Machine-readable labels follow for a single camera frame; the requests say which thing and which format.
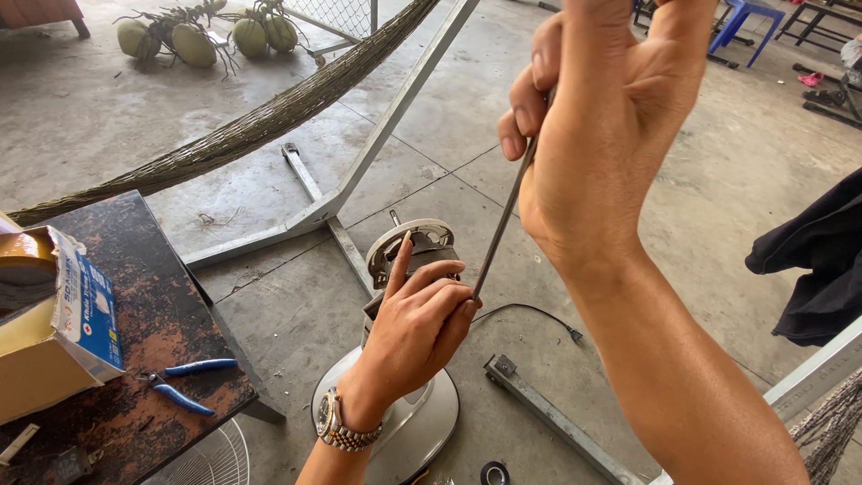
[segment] wristwatch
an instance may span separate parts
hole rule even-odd
[[[380,421],[378,427],[372,431],[356,432],[347,429],[341,423],[340,408],[341,397],[338,395],[338,390],[331,387],[323,396],[317,414],[317,436],[321,437],[323,443],[345,451],[362,451],[374,444],[383,430],[383,421]]]

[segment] hand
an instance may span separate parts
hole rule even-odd
[[[359,360],[338,383],[342,419],[369,431],[387,407],[430,381],[461,345],[481,308],[472,288],[447,274],[464,271],[461,261],[436,261],[407,280],[413,243],[407,238],[392,264],[378,317]]]
[[[587,263],[642,252],[640,208],[695,103],[715,0],[659,5],[638,43],[628,26],[631,0],[565,0],[565,10],[536,29],[533,62],[497,125],[510,160],[541,128],[520,215],[564,278]],[[547,110],[544,93],[555,84]]]

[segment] coconut bunch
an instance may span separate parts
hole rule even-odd
[[[292,52],[299,42],[298,27],[287,16],[284,0],[256,0],[236,15],[239,18],[230,36],[240,54],[248,58],[262,55],[268,47],[280,53]]]
[[[134,10],[137,16],[124,16],[116,20],[119,22],[116,39],[122,52],[136,58],[139,66],[155,57],[164,46],[192,67],[211,67],[221,57],[227,77],[228,67],[233,70],[236,63],[227,49],[219,47],[209,38],[202,24],[203,19],[206,19],[207,27],[211,26],[213,18],[229,22],[239,20],[234,14],[219,12],[227,3],[228,0],[203,0],[202,4],[194,7],[162,7],[163,11],[158,14]],[[141,18],[150,23],[145,24]]]

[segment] watch face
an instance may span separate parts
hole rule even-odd
[[[329,420],[332,418],[332,398],[330,394],[326,394],[321,399],[320,408],[317,410],[317,435],[323,436],[329,427]]]

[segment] woven hammock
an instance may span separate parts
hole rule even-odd
[[[305,123],[350,91],[404,42],[438,1],[413,0],[332,64],[209,135],[99,186],[12,211],[9,217],[28,226],[131,190],[149,195],[252,153]]]
[[[805,457],[811,485],[828,485],[832,480],[859,419],[862,419],[862,368],[790,430],[801,450],[813,446]]]

